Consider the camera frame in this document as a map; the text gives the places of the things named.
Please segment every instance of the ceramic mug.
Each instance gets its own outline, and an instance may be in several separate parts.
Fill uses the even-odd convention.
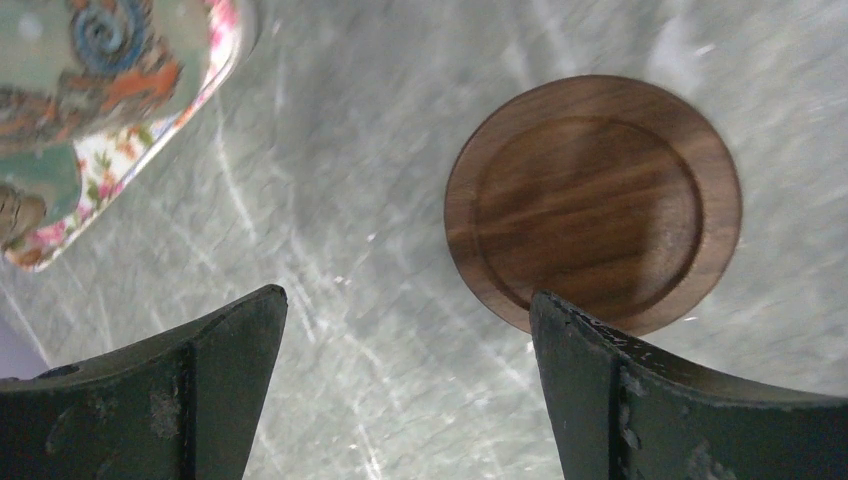
[[[188,108],[209,62],[203,0],[0,2],[0,154]]]

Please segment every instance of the gray marble countertop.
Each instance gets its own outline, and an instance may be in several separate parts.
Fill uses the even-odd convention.
[[[833,0],[266,0],[253,57],[0,314],[51,365],[289,294],[249,479],[562,478],[530,338],[445,244],[456,154],[512,96],[626,75],[696,105],[733,152],[738,251],[647,340],[848,395],[848,4]]]

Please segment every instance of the wooden coaster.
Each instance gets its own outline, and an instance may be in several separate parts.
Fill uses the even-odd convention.
[[[527,332],[538,290],[634,335],[668,325],[718,282],[740,223],[733,160],[709,122],[609,76],[501,107],[463,148],[445,199],[462,278]]]

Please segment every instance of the floral pattern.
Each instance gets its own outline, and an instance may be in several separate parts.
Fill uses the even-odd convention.
[[[238,18],[232,0],[205,0],[209,8],[211,53],[204,87],[183,113],[74,142],[83,191],[76,211],[11,245],[6,258],[24,270],[40,271],[56,259],[109,206],[218,89],[233,54]]]

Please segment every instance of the blue spiral design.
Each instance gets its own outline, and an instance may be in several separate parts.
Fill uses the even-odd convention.
[[[77,57],[97,75],[127,71],[144,53],[147,15],[138,0],[118,0],[116,12],[93,2],[73,20]]]

